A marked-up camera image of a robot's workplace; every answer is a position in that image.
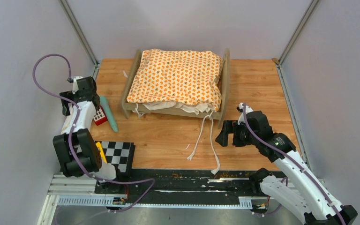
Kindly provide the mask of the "wooden pet bed frame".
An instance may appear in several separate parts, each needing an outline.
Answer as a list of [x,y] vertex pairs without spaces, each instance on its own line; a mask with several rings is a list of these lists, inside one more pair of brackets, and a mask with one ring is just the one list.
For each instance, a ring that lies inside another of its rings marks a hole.
[[158,114],[176,115],[176,116],[184,116],[184,117],[196,117],[196,118],[202,118],[202,117],[208,115],[214,120],[219,120],[219,121],[223,120],[225,112],[226,112],[226,108],[227,108],[227,103],[228,103],[229,84],[230,84],[230,77],[231,77],[229,49],[225,50],[225,54],[222,57],[224,60],[224,63],[223,63],[223,68],[221,71],[220,79],[218,82],[219,90],[222,94],[222,102],[220,105],[220,109],[217,112],[201,112],[199,114],[188,113],[180,108],[175,108],[175,107],[158,109],[158,110],[149,110],[144,105],[128,103],[126,101],[127,94],[129,93],[134,76],[140,65],[142,52],[143,51],[141,51],[141,50],[137,50],[137,52],[136,52],[135,59],[132,63],[130,72],[127,76],[127,81],[126,81],[125,87],[123,89],[123,93],[122,93],[121,100],[120,100],[120,105],[121,105],[121,108],[122,108],[126,118],[129,118],[131,112],[134,112],[134,113],[138,113],[138,114],[158,113]]

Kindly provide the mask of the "yellow duck print blanket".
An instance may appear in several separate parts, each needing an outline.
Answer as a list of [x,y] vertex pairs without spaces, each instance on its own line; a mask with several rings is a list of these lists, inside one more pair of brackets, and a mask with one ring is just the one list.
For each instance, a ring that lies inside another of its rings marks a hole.
[[149,110],[180,108],[188,113],[217,112],[218,82],[224,60],[211,51],[142,52],[126,101]]

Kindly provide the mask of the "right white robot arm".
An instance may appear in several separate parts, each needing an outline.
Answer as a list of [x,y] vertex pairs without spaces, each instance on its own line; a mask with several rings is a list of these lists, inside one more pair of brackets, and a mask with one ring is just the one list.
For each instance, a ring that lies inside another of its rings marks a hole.
[[292,141],[285,134],[274,132],[262,111],[254,111],[245,103],[237,109],[239,119],[225,120],[215,141],[226,147],[232,134],[233,146],[255,146],[296,188],[291,190],[272,172],[261,168],[249,177],[252,194],[273,197],[304,225],[351,225],[355,221],[356,209],[342,204],[324,187]]

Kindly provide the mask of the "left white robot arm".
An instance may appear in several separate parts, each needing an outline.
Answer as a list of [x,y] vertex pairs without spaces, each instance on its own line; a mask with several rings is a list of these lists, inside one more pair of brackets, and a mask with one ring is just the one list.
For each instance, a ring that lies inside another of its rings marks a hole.
[[87,172],[98,172],[102,159],[90,134],[93,117],[100,107],[97,85],[92,77],[73,78],[73,89],[59,94],[62,114],[67,117],[60,135],[53,138],[53,146],[66,177],[81,177],[84,171],[75,160],[74,150]]

